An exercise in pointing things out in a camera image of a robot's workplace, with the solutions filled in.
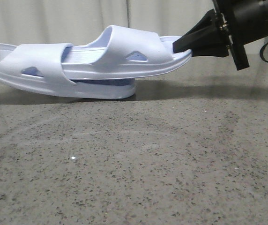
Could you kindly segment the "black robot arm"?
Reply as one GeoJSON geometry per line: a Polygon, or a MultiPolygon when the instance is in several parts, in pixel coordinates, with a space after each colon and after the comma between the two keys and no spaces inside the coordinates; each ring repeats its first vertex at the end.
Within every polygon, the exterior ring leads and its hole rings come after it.
{"type": "Polygon", "coordinates": [[[173,71],[191,57],[232,55],[249,66],[244,46],[268,36],[268,0],[216,0],[185,35],[108,26],[87,45],[0,44],[0,75],[38,79],[127,79],[173,71]]]}

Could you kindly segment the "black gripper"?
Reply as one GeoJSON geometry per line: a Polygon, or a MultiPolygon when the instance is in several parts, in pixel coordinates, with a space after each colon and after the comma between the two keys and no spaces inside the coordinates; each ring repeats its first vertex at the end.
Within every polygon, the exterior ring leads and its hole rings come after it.
{"type": "MultiPolygon", "coordinates": [[[[216,12],[223,15],[228,36],[231,36],[231,55],[237,70],[249,67],[243,40],[238,28],[238,22],[234,13],[234,4],[231,0],[213,0],[216,12]]],[[[180,53],[191,50],[193,57],[213,56],[227,57],[229,51],[227,45],[218,43],[218,17],[215,10],[209,10],[201,20],[185,35],[173,43],[173,52],[180,53]]]]}

